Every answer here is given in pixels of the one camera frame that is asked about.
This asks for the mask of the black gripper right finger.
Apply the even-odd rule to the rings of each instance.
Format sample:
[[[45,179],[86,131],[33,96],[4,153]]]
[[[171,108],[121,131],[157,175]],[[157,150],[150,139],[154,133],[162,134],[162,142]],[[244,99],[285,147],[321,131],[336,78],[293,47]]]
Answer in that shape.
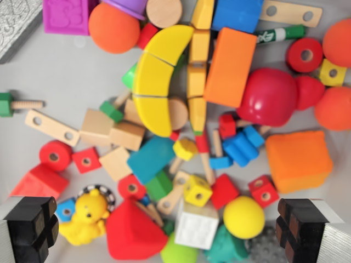
[[[288,262],[350,262],[350,223],[322,199],[280,199],[276,237]]]

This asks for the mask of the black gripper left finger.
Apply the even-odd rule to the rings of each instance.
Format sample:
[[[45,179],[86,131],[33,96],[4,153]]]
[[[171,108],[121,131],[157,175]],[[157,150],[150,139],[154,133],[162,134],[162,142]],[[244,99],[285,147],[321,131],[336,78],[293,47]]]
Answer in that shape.
[[[15,196],[1,204],[1,262],[45,262],[57,239],[54,197]]]

